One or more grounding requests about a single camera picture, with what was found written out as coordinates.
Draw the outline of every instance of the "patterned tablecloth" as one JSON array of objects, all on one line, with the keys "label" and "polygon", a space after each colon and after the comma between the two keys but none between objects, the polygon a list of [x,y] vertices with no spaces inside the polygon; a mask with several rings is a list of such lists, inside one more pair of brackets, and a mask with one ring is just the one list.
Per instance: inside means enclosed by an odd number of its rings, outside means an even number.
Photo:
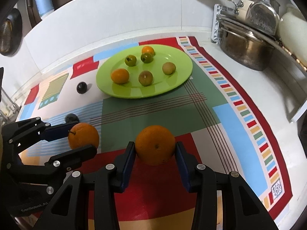
[{"label": "patterned tablecloth", "polygon": [[[119,99],[96,86],[100,65],[115,53],[137,45],[163,44],[184,51],[193,62],[190,78],[180,87],[145,99]],[[80,81],[89,90],[78,94]],[[31,89],[19,120],[41,117],[51,125],[64,123],[74,113],[94,125],[101,137],[96,157],[83,164],[82,173],[98,170],[124,152],[129,141],[149,125],[168,128],[189,153],[214,171],[237,170],[273,219],[292,197],[285,161],[262,113],[238,82],[194,37],[157,39],[107,50],[65,67]],[[25,164],[43,165],[50,156],[69,150],[67,139],[35,144],[21,154]],[[174,157],[150,167],[136,158],[129,187],[116,194],[121,229],[190,229],[196,201],[182,186]],[[93,229],[93,193],[89,226]],[[221,229],[221,194],[218,222]]]}]

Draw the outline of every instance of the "green fruit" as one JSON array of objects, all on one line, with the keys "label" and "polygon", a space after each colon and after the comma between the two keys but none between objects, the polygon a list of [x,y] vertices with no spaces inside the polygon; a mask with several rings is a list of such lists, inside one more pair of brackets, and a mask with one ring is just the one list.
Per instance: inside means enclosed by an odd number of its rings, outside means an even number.
[{"label": "green fruit", "polygon": [[144,53],[141,55],[141,61],[144,63],[150,63],[153,61],[153,56],[150,53]]},{"label": "green fruit", "polygon": [[176,71],[176,66],[172,62],[166,62],[162,66],[162,71],[166,75],[171,75],[173,72]]},{"label": "green fruit", "polygon": [[136,64],[136,57],[134,55],[128,55],[126,58],[125,58],[125,63],[127,66],[129,67],[133,67],[135,66]]},{"label": "green fruit", "polygon": [[139,75],[139,82],[143,86],[151,85],[153,82],[153,75],[150,71],[143,71]]}]

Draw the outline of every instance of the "white ceramic jar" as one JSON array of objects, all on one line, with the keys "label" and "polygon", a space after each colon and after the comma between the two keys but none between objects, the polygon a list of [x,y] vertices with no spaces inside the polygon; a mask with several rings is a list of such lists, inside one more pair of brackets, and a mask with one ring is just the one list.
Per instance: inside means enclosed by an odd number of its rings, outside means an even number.
[{"label": "white ceramic jar", "polygon": [[287,13],[278,26],[278,36],[284,46],[307,66],[307,22],[292,4],[287,4]]}]

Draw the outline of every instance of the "oval plate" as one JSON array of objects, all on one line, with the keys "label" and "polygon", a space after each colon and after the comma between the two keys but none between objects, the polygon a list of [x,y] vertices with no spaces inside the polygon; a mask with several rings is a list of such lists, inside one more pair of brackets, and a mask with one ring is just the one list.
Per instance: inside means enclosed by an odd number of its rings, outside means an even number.
[{"label": "oval plate", "polygon": [[[125,49],[105,61],[97,71],[98,88],[117,98],[145,98],[168,92],[180,86],[190,77],[193,68],[192,60],[185,52],[165,45],[151,44],[148,46],[151,46],[156,53],[151,63],[145,64],[140,59],[144,46]],[[128,67],[125,64],[125,58],[130,54],[137,58],[134,67]],[[173,62],[176,65],[176,71],[173,74],[165,75],[162,72],[162,65],[165,62]],[[128,83],[118,85],[111,80],[111,73],[118,68],[124,68],[129,72]],[[139,83],[139,74],[144,70],[153,74],[154,80],[149,86],[142,86]]]}]

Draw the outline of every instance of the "striped border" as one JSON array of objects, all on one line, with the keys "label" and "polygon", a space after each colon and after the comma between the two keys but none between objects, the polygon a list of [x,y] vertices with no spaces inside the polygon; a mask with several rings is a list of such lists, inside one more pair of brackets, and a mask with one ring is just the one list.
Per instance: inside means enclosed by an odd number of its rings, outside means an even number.
[{"label": "striped border", "polygon": [[[247,133],[250,136],[251,141],[254,143],[254,147],[257,147],[258,155],[262,157],[263,164],[267,170],[267,175],[271,183],[271,191],[266,196],[264,196],[264,198],[260,198],[266,209],[269,211],[284,194],[285,189],[282,182],[282,177],[279,175],[280,169],[278,162],[276,161],[274,151],[261,124],[258,122],[253,111],[249,108],[249,105],[245,102],[234,85],[232,85],[227,80],[225,75],[223,75],[221,71],[216,68],[216,65],[213,64],[212,61],[209,61],[207,58],[205,58],[197,49],[197,47],[194,47],[191,44],[188,37],[178,37],[177,42],[180,46],[182,46],[184,51],[189,54],[189,56],[202,68],[204,73],[206,73],[207,76],[211,78],[216,87],[219,88],[219,90],[223,93],[234,111],[237,112],[237,115],[239,117],[241,116],[241,122],[243,125],[245,125]],[[272,188],[277,181],[281,182],[282,190],[276,196],[276,198],[273,199]]]}]

